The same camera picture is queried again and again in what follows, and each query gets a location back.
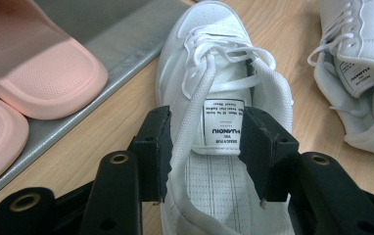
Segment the wooden surface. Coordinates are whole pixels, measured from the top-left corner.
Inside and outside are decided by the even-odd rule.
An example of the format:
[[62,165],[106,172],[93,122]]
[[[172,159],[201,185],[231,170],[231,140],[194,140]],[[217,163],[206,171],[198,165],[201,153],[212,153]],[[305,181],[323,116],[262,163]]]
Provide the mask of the wooden surface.
[[[374,194],[374,155],[343,140],[344,127],[317,88],[306,58],[320,38],[317,0],[231,0],[255,46],[270,51],[277,70],[290,82],[294,105],[293,135],[300,152],[336,158],[360,188]],[[125,150],[145,115],[155,107],[158,59],[0,191],[0,202],[25,187],[42,186],[56,197],[94,179],[106,154]],[[144,204],[144,234],[161,234],[159,207]]]

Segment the shoelace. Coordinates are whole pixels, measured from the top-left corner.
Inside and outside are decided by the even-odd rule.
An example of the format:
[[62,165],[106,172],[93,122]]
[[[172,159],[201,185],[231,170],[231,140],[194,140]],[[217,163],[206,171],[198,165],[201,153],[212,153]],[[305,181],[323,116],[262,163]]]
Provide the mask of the shoelace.
[[[354,34],[351,33],[351,32],[342,33],[343,27],[347,24],[350,24],[353,21],[353,18],[351,17],[352,10],[349,10],[350,6],[351,6],[351,3],[347,3],[345,5],[345,7],[343,8],[343,12],[340,14],[340,16],[337,17],[333,21],[333,23],[331,23],[329,28],[327,28],[325,30],[326,33],[324,33],[321,37],[321,45],[318,46],[317,48],[315,48],[315,50],[313,50],[312,53],[308,56],[307,61],[311,66],[316,67],[316,62],[312,60],[312,57],[315,54],[317,54],[319,52],[322,52],[322,51],[325,51],[325,50],[328,50],[332,55],[336,55],[337,54],[336,46],[339,45],[342,40],[354,37]],[[325,66],[327,71],[329,71],[330,73],[332,73],[333,75],[338,77],[337,72],[336,72],[333,65],[331,65],[330,63],[325,63],[324,66]],[[367,103],[367,100],[360,99],[359,100],[359,106],[360,107],[359,107],[358,110],[349,110],[349,109],[340,108],[340,107],[330,107],[330,109],[345,112],[345,113],[351,114],[351,115],[353,115],[357,118],[366,117],[370,113],[370,109],[369,109],[369,105]],[[372,116],[374,118],[374,93],[373,93],[372,101],[371,101],[371,112],[372,112]]]
[[[197,79],[208,69],[205,62],[207,54],[220,55],[230,63],[243,62],[251,59],[253,62],[263,60],[272,70],[276,63],[273,56],[266,50],[256,48],[242,31],[220,25],[207,25],[194,28],[187,37],[185,45],[194,48],[186,62],[189,68],[186,79]],[[183,82],[183,93],[191,98]],[[238,80],[213,84],[210,93],[245,89],[256,86],[258,81],[254,75]]]
[[346,4],[346,6],[344,7],[344,10],[340,14],[340,16],[337,17],[333,21],[333,23],[331,23],[329,28],[327,28],[325,30],[326,33],[324,33],[321,37],[321,42],[320,42],[321,45],[318,46],[317,48],[315,48],[315,50],[313,50],[312,53],[308,56],[307,61],[311,66],[313,66],[313,67],[316,66],[316,62],[312,60],[312,57],[315,54],[317,54],[319,52],[322,52],[322,51],[325,51],[325,50],[329,50],[332,55],[336,55],[336,53],[335,53],[336,48],[335,47],[337,45],[339,45],[339,43],[341,41],[343,41],[343,39],[354,37],[353,33],[344,32],[344,33],[341,33],[340,35],[338,35],[333,41],[327,43],[328,40],[330,40],[331,38],[334,38],[337,34],[342,32],[342,29],[345,25],[351,23],[354,20],[353,18],[351,18],[352,10],[348,10],[348,8],[350,6],[351,6],[351,3]]

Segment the label tag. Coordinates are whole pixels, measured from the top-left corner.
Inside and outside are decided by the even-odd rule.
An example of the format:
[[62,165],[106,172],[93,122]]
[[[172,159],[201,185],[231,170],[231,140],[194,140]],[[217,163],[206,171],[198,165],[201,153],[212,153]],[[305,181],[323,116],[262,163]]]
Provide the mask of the label tag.
[[203,106],[205,145],[239,150],[244,108],[241,100],[206,100]]
[[353,63],[342,62],[334,58],[337,74],[350,94],[359,98],[360,95],[374,86],[374,70]]

